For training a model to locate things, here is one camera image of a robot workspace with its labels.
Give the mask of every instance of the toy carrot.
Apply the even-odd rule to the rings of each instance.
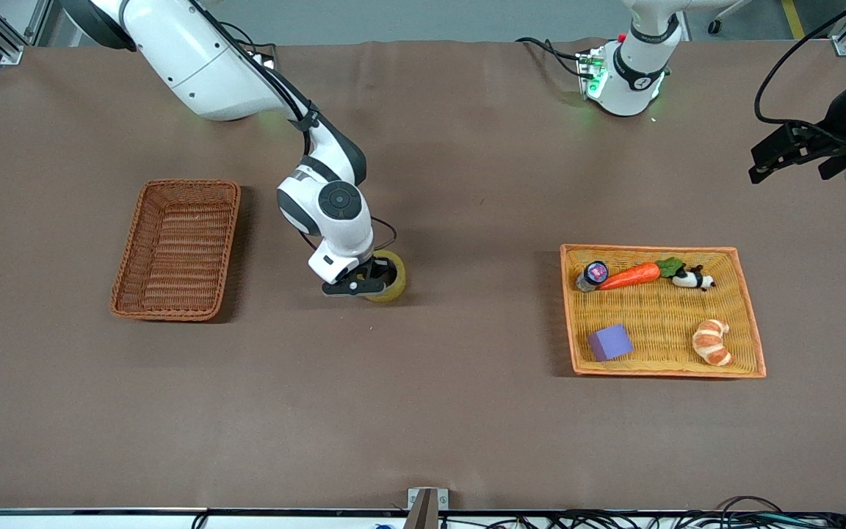
[[[670,278],[684,263],[677,257],[669,257],[655,262],[644,262],[636,267],[621,271],[603,281],[597,290],[612,290],[634,284],[647,284],[658,278]]]

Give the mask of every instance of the brown table cover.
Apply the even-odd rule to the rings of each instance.
[[[0,506],[846,510],[846,185],[746,176],[788,46],[682,44],[634,118],[521,44],[281,48],[399,228],[390,306],[320,295],[273,198],[301,154],[279,114],[211,123],[138,54],[27,50],[0,73]],[[812,43],[764,107],[816,120],[843,87]],[[158,178],[245,187],[218,323],[109,312]],[[573,376],[562,243],[735,245],[769,378]]]

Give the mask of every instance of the orange wicker basket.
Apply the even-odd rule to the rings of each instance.
[[[241,188],[225,180],[153,180],[132,215],[110,311],[204,321],[224,298]]]
[[[574,282],[585,265],[603,261],[612,273],[668,257],[703,265],[716,285],[707,292],[681,288],[661,278],[615,290],[580,292]],[[759,329],[749,301],[736,248],[656,248],[622,245],[562,245],[560,267],[571,358],[578,375],[691,376],[691,378],[764,378]],[[724,345],[729,365],[703,361],[691,337],[705,319],[726,322]],[[621,323],[634,350],[611,361],[597,361],[588,335]]]

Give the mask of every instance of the black cable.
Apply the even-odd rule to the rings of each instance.
[[[394,228],[394,227],[393,227],[393,226],[392,226],[389,222],[387,222],[386,220],[380,220],[380,218],[378,218],[378,217],[374,217],[374,215],[370,215],[370,220],[373,220],[373,221],[376,221],[376,222],[380,222],[380,224],[383,224],[383,225],[385,225],[387,228],[390,228],[390,234],[391,234],[391,236],[390,236],[390,240],[389,240],[389,241],[387,241],[386,243],[383,243],[382,245],[376,245],[376,247],[374,247],[374,250],[376,250],[376,251],[378,251],[378,250],[383,250],[384,248],[387,248],[389,245],[394,244],[394,241],[396,241],[396,240],[397,240],[397,228]]]
[[[765,525],[778,523],[779,525],[791,525],[792,527],[803,527],[805,529],[825,529],[824,525],[807,522],[801,518],[792,518],[789,515],[779,512],[750,512],[736,515],[736,518],[752,520],[752,522],[764,523]]]
[[[486,529],[497,529],[501,525],[506,525],[506,523],[517,523],[517,522],[518,522],[518,519],[516,519],[516,518],[515,519],[503,519],[503,520],[500,520],[500,522],[489,523],[489,525],[486,525],[485,528]]]
[[[209,21],[209,23],[212,24],[212,26],[217,27],[218,31],[220,31],[220,33],[223,36],[228,37],[228,39],[231,39],[232,41],[234,41],[234,45],[239,50],[239,53],[241,53],[242,56],[246,57],[246,60],[248,60],[250,64],[254,65],[254,68],[256,68],[256,70],[259,72],[259,74],[261,74],[263,79],[267,83],[269,83],[270,86],[273,88],[273,90],[276,90],[276,93],[279,94],[279,97],[283,101],[285,101],[286,105],[288,105],[288,107],[289,107],[289,110],[292,111],[293,117],[296,118],[296,121],[302,121],[305,116],[303,116],[302,111],[299,110],[299,104],[297,104],[296,101],[293,100],[292,94],[289,94],[289,91],[286,89],[284,84],[281,83],[278,79],[278,77],[281,78],[282,76],[279,75],[278,73],[273,73],[273,71],[271,71],[269,68],[266,68],[262,64],[259,64],[255,60],[253,60],[253,57],[249,56],[249,54],[246,53],[244,48],[241,47],[241,44],[242,44],[241,41],[235,39],[235,37],[233,37],[231,35],[231,33],[228,30],[226,30],[224,23],[221,23],[221,21],[218,21],[217,19],[215,19],[215,17],[212,16],[211,13],[208,13],[207,10],[201,10],[201,11],[202,11],[202,13],[204,13],[205,18]],[[235,28],[237,27],[237,26],[234,26],[234,24],[231,24],[231,23],[227,23],[227,24],[229,24],[229,26],[232,26],[232,27],[235,27]],[[311,107],[312,101],[305,101],[304,104],[305,104],[306,107]],[[303,154],[309,154],[309,151],[311,151],[311,150],[312,150],[312,138],[309,137],[308,130],[305,130],[305,131],[303,131]]]
[[[634,522],[634,520],[629,519],[620,512],[587,509],[568,509],[560,513],[560,518],[572,519],[574,521],[570,529],[574,529],[575,527],[578,527],[580,525],[587,525],[592,529],[628,529],[622,525],[619,525],[614,520],[614,517],[626,520],[626,522],[628,522],[631,526],[631,529],[638,529],[638,525]],[[560,529],[567,528],[563,525],[560,525]]]
[[[239,28],[239,26],[237,26],[237,24],[231,24],[231,23],[229,23],[229,21],[220,21],[220,23],[221,23],[221,26],[226,26],[226,27],[229,27],[231,29],[234,29],[238,33],[240,33],[242,36],[244,36],[244,38],[246,39],[244,41],[244,44],[248,44],[249,47],[251,47],[251,48],[269,48],[270,46],[276,45],[275,43],[256,44],[256,43],[254,43],[253,39],[251,39],[250,35],[246,31]]]
[[[203,512],[192,520],[191,529],[203,529],[205,525],[208,525],[208,513]]]
[[[709,516],[711,516],[711,513],[702,510],[694,509],[686,511],[684,512],[684,514],[681,515],[681,518],[678,518],[678,522],[675,522],[673,529],[685,529],[685,527],[688,527],[692,523],[697,522],[699,519],[706,519]]]
[[[548,518],[550,520],[551,525],[557,526],[557,529],[567,529],[567,526],[561,522],[560,518]]]
[[[449,522],[451,522],[451,523],[461,523],[462,525],[474,525],[474,526],[476,526],[476,527],[487,527],[487,525],[484,525],[484,523],[470,522],[470,521],[469,521],[469,520],[467,520],[467,519],[449,519],[449,518],[443,518],[443,522],[447,522],[447,523],[449,523]]]
[[[778,507],[778,505],[770,502],[769,500],[766,500],[765,498],[761,498],[759,496],[736,496],[734,498],[731,498],[728,502],[726,502],[726,505],[724,506],[723,510],[720,511],[720,527],[721,528],[724,526],[724,523],[726,523],[726,527],[728,527],[728,529],[735,529],[735,526],[733,525],[733,518],[728,517],[726,515],[728,514],[729,509],[734,508],[738,503],[746,502],[746,501],[761,503],[761,505],[765,505],[765,506],[767,506],[767,508],[771,508],[775,512],[782,512],[782,509],[780,509]]]
[[[762,94],[765,93],[766,87],[769,86],[769,83],[773,80],[776,71],[778,71],[778,69],[781,68],[783,64],[785,64],[785,61],[787,61],[789,57],[792,56],[792,54],[794,54],[799,48],[801,48],[803,44],[807,43],[813,37],[821,33],[823,30],[826,30],[828,27],[832,26],[832,24],[835,24],[837,21],[844,18],[845,16],[846,10],[837,13],[834,17],[831,18],[831,20],[826,21],[824,24],[822,24],[822,26],[817,27],[815,30],[808,33],[805,37],[802,37],[801,40],[797,41],[795,44],[792,45],[792,47],[789,48],[789,51],[786,51],[786,53],[783,54],[782,58],[779,58],[778,62],[775,64],[775,66],[773,66],[773,69],[769,70],[769,74],[767,74],[766,78],[762,80],[762,84],[759,85],[759,90],[756,91],[756,99],[753,101],[753,111],[756,113],[757,120],[762,121],[762,123],[769,123],[773,125],[790,124],[809,127],[811,130],[817,131],[820,134],[825,135],[825,137],[830,138],[830,140],[835,141],[840,145],[846,146],[846,140],[842,140],[842,138],[837,137],[835,134],[829,133],[829,131],[820,128],[816,124],[809,123],[809,121],[805,120],[786,120],[786,118],[769,118],[763,116],[762,110],[761,108],[759,108],[762,103]]]
[[[540,40],[537,40],[534,37],[521,37],[521,39],[515,40],[515,43],[527,43],[527,44],[534,44],[536,46],[540,46],[541,50],[547,51],[548,54],[551,54],[552,56],[554,56],[554,58],[557,60],[558,63],[560,63],[560,66],[562,66],[564,70],[570,71],[570,73],[572,73],[573,75],[575,75],[577,77],[582,77],[584,79],[592,79],[593,78],[593,76],[590,75],[589,73],[579,73],[579,71],[575,71],[573,68],[568,67],[567,63],[563,62],[564,58],[568,58],[569,60],[575,61],[577,59],[577,57],[571,56],[571,54],[564,53],[564,51],[557,50],[557,48],[554,47],[554,44],[551,43],[550,39],[546,39],[542,43]]]
[[[313,243],[312,240],[308,238],[308,235],[304,234],[301,231],[299,231],[299,235],[302,235],[303,241],[305,241],[306,244],[310,245],[310,247],[312,247],[312,250],[319,250],[319,247],[317,247],[315,243]]]
[[[818,525],[820,529],[825,529],[825,527],[829,529],[846,529],[846,514],[831,512],[812,512],[806,513],[802,516],[805,519],[815,519],[818,520],[818,522],[823,522],[822,525]]]
[[[520,520],[521,525],[523,525],[524,527],[527,527],[527,529],[540,529],[540,527],[538,527],[537,525],[534,525],[533,522],[530,522],[530,520],[528,520],[527,518],[524,518],[524,516],[521,516],[520,518],[521,518],[521,520]]]

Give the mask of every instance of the black and white panda figurine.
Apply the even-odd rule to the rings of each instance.
[[[681,268],[678,268],[678,271],[674,273],[671,282],[681,288],[699,288],[707,292],[707,289],[716,286],[716,283],[713,277],[701,274],[703,269],[704,265],[698,264],[696,267],[691,267],[690,271],[688,271],[684,269],[684,265],[682,264]]]

